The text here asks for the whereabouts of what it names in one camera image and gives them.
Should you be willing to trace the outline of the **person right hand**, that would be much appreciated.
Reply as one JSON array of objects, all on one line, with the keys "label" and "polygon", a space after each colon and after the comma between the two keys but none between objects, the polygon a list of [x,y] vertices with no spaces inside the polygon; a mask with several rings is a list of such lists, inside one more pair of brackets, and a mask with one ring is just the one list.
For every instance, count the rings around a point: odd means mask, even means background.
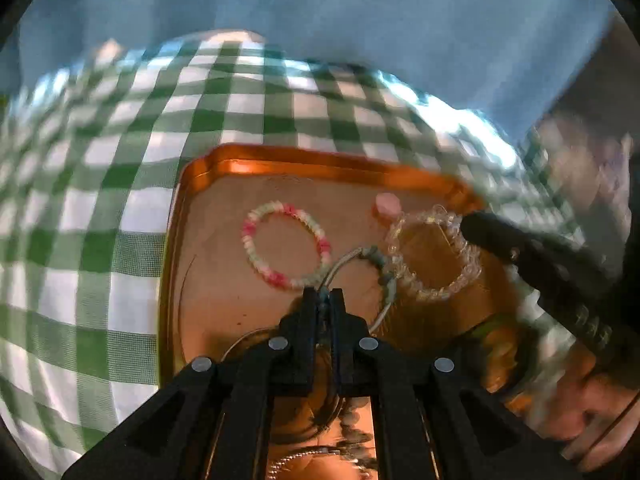
[{"label": "person right hand", "polygon": [[[636,392],[617,385],[605,374],[591,373],[589,361],[567,364],[555,392],[544,409],[537,430],[545,438],[568,442],[578,438],[590,418],[601,417],[608,425],[623,413]],[[639,405],[579,462],[578,469],[591,472],[620,455],[639,427]]]}]

